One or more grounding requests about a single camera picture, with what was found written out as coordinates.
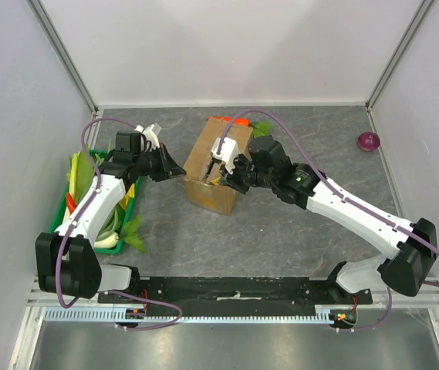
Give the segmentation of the brown cardboard express box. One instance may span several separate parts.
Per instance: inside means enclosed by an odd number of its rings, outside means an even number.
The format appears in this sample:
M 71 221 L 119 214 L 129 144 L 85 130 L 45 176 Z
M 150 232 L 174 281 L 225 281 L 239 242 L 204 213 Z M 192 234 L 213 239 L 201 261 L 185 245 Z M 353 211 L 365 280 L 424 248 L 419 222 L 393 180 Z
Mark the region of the brown cardboard express box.
M 229 215 L 237 193 L 230 187 L 211 183 L 213 179 L 221 178 L 221 164 L 213 161 L 211 148 L 227 125 L 227 122 L 213 117 L 208 119 L 185 162 L 184 169 L 187 175 L 184 178 L 184 185 L 187 198 L 192 204 Z

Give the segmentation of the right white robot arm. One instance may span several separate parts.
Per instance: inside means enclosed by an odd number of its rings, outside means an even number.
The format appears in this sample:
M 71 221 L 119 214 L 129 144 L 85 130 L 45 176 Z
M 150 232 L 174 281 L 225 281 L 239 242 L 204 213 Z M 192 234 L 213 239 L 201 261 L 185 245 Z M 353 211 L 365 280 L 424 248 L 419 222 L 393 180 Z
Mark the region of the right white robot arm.
M 329 300 L 340 304 L 359 291 L 384 287 L 408 297 L 418 294 L 437 259 L 425 246 L 437 243 L 430 221 L 413 223 L 354 197 L 308 164 L 291 162 L 271 136 L 253 139 L 246 154 L 235 140 L 217 138 L 211 155 L 221 164 L 222 185 L 239 193 L 268 188 L 282 202 L 327 217 L 378 250 L 376 257 L 334 268 L 325 286 Z

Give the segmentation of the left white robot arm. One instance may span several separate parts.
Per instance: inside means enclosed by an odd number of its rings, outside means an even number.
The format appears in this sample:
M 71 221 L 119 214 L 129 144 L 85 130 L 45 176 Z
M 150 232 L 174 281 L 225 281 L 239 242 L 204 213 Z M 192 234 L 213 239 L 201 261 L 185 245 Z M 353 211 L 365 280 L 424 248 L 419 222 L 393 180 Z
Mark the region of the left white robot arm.
M 141 284 L 131 267 L 100 264 L 96 238 L 114 207 L 141 177 L 155 182 L 182 177 L 185 170 L 171 158 L 158 139 L 160 126 L 119 131 L 116 145 L 96 168 L 86 194 L 68 219 L 52 233 L 41 233 L 35 255 L 41 291 L 74 298 L 92 298 L 114 290 L 125 303 L 141 295 Z

